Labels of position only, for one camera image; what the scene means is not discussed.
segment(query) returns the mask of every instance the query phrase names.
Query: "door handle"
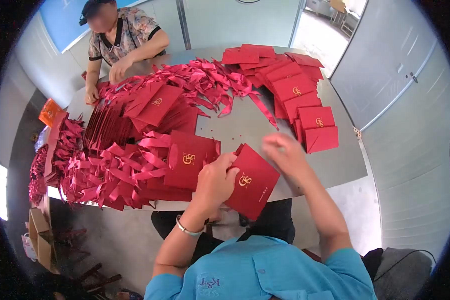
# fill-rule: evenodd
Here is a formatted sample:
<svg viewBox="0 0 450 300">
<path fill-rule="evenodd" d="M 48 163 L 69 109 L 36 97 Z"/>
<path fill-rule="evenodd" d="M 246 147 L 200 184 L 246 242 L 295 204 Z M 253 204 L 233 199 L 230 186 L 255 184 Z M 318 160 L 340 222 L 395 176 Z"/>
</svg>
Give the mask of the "door handle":
<svg viewBox="0 0 450 300">
<path fill-rule="evenodd" d="M 415 75 L 413 74 L 413 72 L 410 72 L 410 76 L 412 76 L 413 81 L 415 81 L 415 83 L 419 83 L 419 80 L 415 77 Z"/>
</svg>

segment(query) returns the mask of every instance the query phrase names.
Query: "stainless steel table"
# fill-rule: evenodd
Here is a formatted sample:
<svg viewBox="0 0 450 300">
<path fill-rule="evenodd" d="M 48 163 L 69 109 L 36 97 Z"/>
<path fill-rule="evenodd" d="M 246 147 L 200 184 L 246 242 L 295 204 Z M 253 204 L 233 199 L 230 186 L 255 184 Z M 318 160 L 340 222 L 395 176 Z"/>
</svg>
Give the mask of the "stainless steel table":
<svg viewBox="0 0 450 300">
<path fill-rule="evenodd" d="M 225 51 L 224 46 L 186 50 L 174 54 L 168 54 L 156 57 L 148 61 L 135 63 L 126 72 L 126 77 L 134 75 L 147 75 L 152 73 L 152 65 L 160 66 L 161 64 L 175 65 L 180 63 L 188 63 L 195 57 L 210 60 L 215 58 L 222 59 Z M 304 53 L 299 49 L 275 47 L 276 53 L 295 52 Z M 264 87 L 259 88 L 261 93 L 259 98 L 267 106 L 270 112 L 274 112 L 273 95 Z M 84 103 L 85 88 L 77 91 L 72 98 L 71 104 L 67 111 L 70 113 L 69 118 L 76 119 L 83 113 L 85 126 L 93 111 L 91 105 Z M 367 169 L 360 150 L 359 143 L 353 131 L 353 126 L 345 111 L 340 98 L 336 94 L 328 79 L 318 82 L 318 97 L 320 97 L 323 106 L 330 106 L 335 118 L 335 124 L 338 127 L 339 147 L 321 151 L 317 153 L 307 154 L 306 159 L 317 173 L 325 188 L 330 188 L 343 183 L 348 183 L 356 179 L 365 177 Z M 203 111 L 211 116 L 211 118 L 198 116 L 196 135 L 215 138 L 222 142 L 222 152 L 232 152 L 237 149 L 241 143 L 247 143 L 260 155 L 264 156 L 261 150 L 262 137 L 267 134 L 277 132 L 268 119 L 253 103 L 250 97 L 244 99 L 235 98 L 232 112 L 225 117 L 217 118 L 214 111 L 201 107 Z M 280 132 L 292 135 L 288 122 L 282 119 L 276 119 Z M 58 192 L 56 189 L 50 189 L 48 195 L 54 196 Z M 302 193 L 294 186 L 289 184 L 286 179 L 281 176 L 277 185 L 273 189 L 268 201 L 276 201 L 291 197 L 300 196 Z M 157 210 L 183 210 L 188 202 L 180 201 L 156 201 Z"/>
</svg>

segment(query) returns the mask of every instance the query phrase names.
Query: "shirt collar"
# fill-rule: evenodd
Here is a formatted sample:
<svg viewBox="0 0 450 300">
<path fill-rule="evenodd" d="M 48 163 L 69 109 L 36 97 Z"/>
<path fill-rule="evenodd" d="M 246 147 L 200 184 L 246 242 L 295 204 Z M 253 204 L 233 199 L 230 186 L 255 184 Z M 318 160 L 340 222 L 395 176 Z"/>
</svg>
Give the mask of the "shirt collar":
<svg viewBox="0 0 450 300">
<path fill-rule="evenodd" d="M 123 19 L 118 18 L 116 21 L 115 43 L 113 45 L 108 41 L 107 37 L 105 36 L 105 33 L 100 33 L 100 39 L 102 39 L 104 45 L 108 48 L 108 51 L 111 51 L 113 46 L 120 48 L 120 43 L 122 42 L 122 29 L 123 29 Z"/>
</svg>

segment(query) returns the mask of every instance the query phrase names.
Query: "short sleeve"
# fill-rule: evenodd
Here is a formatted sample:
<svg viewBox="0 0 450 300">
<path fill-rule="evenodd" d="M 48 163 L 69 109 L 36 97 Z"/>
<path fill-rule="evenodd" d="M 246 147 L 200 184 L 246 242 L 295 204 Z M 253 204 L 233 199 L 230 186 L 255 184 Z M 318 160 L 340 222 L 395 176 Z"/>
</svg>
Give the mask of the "short sleeve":
<svg viewBox="0 0 450 300">
<path fill-rule="evenodd" d="M 177 275 L 160 274 L 150 280 L 145 289 L 144 300 L 175 299 L 182 291 L 183 279 Z"/>
<path fill-rule="evenodd" d="M 88 60 L 97 61 L 102 59 L 102 53 L 100 53 L 99 44 L 100 40 L 97 39 L 96 34 L 92 33 L 90 36 L 90 45 L 88 47 Z"/>
<path fill-rule="evenodd" d="M 150 35 L 160 29 L 153 18 L 147 16 L 143 10 L 138 8 L 130 12 L 129 21 L 131 21 L 133 28 L 137 31 L 137 38 L 140 44 L 146 43 L 150 40 Z"/>
<path fill-rule="evenodd" d="M 347 299 L 377 299 L 370 275 L 360 254 L 354 249 L 336 250 L 325 261 L 325 265 L 342 279 L 341 288 L 349 295 Z"/>
</svg>

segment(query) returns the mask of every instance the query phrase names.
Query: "doorway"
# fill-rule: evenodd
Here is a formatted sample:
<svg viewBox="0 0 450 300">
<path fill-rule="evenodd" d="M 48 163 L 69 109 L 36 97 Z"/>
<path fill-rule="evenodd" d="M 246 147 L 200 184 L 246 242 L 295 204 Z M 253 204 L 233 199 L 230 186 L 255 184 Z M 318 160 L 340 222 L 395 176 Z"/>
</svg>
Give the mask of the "doorway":
<svg viewBox="0 0 450 300">
<path fill-rule="evenodd" d="M 329 78 L 357 28 L 367 0 L 307 0 L 293 48 L 317 58 Z"/>
</svg>

